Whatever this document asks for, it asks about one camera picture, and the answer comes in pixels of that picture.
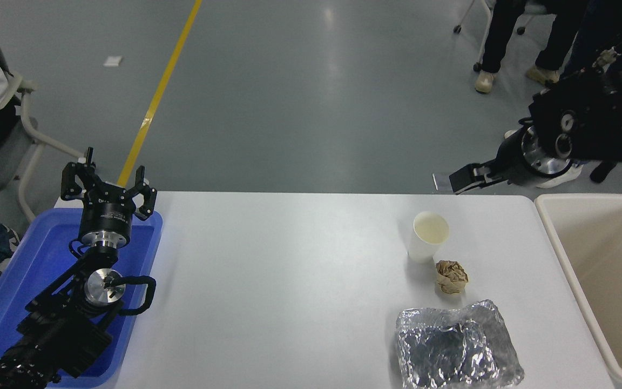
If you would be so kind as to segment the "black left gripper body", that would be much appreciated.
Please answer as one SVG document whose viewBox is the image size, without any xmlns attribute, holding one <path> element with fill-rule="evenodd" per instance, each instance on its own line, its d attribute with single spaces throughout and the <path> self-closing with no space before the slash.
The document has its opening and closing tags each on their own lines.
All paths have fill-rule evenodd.
<svg viewBox="0 0 622 389">
<path fill-rule="evenodd" d="M 88 190 L 83 195 L 83 212 L 79 236 L 91 232 L 109 231 L 130 236 L 136 205 L 133 199 L 114 190 Z"/>
</svg>

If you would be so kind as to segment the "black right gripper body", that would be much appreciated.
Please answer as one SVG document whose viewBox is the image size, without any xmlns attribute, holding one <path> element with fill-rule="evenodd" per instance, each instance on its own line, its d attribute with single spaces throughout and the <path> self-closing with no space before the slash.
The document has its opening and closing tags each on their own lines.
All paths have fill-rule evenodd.
<svg viewBox="0 0 622 389">
<path fill-rule="evenodd" d="M 523 137 L 528 133 L 527 128 L 509 131 L 499 146 L 496 154 L 496 168 L 498 174 L 510 184 L 533 187 L 538 184 L 538 176 L 523 157 Z"/>
</svg>

